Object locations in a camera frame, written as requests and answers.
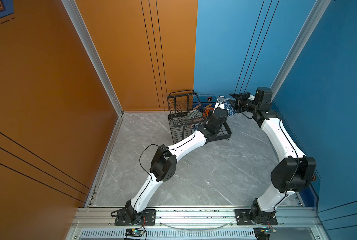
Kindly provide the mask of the dark blue patterned bowl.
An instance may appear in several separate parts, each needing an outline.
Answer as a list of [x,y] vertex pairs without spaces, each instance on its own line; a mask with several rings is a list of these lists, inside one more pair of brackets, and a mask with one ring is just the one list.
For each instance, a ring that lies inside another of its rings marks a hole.
[[230,103],[230,99],[226,99],[224,101],[224,109],[227,110],[228,112],[228,117],[231,117],[236,114],[236,110],[233,108],[233,106]]

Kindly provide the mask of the orange plastic bowl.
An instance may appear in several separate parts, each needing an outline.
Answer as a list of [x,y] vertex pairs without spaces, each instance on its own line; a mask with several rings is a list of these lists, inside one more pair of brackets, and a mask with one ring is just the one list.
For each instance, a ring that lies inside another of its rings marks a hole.
[[206,108],[203,111],[203,116],[209,118],[213,114],[214,108]]

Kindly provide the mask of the green patterned ceramic bowl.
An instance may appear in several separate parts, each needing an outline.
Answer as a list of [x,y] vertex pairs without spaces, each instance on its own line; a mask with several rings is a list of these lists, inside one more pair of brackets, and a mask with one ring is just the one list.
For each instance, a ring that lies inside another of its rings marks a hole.
[[187,119],[191,121],[197,121],[198,119],[202,119],[202,117],[203,113],[197,109],[193,109],[187,114]]

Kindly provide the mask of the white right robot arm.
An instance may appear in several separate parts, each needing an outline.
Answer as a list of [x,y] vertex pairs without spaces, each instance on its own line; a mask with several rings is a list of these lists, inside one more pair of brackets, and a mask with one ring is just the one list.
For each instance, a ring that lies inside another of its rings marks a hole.
[[249,218],[254,224],[266,224],[275,218],[277,207],[284,200],[309,187],[316,160],[306,156],[296,145],[285,129],[280,114],[271,109],[270,88],[257,88],[254,99],[250,98],[249,92],[231,94],[231,97],[230,104],[238,114],[252,114],[252,119],[265,132],[279,159],[279,164],[270,174],[270,186],[253,201],[249,212]]

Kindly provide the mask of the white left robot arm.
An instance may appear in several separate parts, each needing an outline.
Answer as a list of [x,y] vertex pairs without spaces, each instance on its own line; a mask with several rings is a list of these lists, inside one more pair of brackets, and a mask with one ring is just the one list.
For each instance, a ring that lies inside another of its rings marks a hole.
[[227,117],[227,110],[216,108],[210,117],[200,123],[189,137],[171,146],[158,146],[150,163],[148,177],[141,189],[135,197],[126,202],[123,208],[110,214],[115,219],[115,224],[118,226],[143,225],[144,211],[150,199],[162,183],[174,176],[177,163],[195,149],[216,141]]

